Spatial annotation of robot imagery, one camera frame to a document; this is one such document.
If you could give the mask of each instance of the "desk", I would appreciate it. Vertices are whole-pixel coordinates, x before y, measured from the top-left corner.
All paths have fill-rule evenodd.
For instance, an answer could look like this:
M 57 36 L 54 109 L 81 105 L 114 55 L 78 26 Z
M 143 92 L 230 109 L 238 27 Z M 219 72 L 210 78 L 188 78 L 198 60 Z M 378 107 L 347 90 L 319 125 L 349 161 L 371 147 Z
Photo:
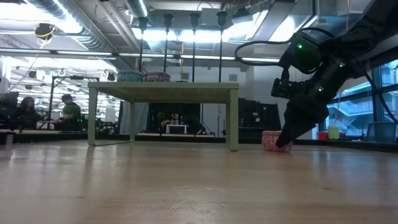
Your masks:
M 187 133 L 187 125 L 184 124 L 168 124 L 166 125 L 166 133 L 170 134 L 170 127 L 184 127 L 184 134 Z
M 224 103 L 226 144 L 238 150 L 238 83 L 89 82 L 88 144 L 95 143 L 97 91 L 130 102 L 130 142 L 134 142 L 134 103 Z

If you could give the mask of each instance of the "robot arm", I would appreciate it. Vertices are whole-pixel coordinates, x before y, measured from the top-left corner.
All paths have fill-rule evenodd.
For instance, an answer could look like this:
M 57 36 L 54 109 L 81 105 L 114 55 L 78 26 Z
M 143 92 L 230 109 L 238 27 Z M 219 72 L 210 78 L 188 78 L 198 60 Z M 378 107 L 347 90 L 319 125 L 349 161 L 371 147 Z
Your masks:
M 281 92 L 286 91 L 289 94 L 285 96 L 290 99 L 284 114 L 285 125 L 277 146 L 288 144 L 327 118 L 326 106 L 336 96 L 344 82 L 349 78 L 361 77 L 366 72 L 363 66 L 354 62 L 354 59 L 370 52 L 378 43 L 398 33 L 397 11 L 396 0 L 373 0 L 354 27 L 318 46 L 322 63 L 311 79 L 290 84 L 289 86 L 294 86 L 294 89 L 286 86 L 280 89 L 279 84 L 282 83 L 280 80 L 274 83 L 273 95 L 277 95 L 275 92 L 281 95 Z M 295 62 L 292 66 L 299 69 L 300 63 Z

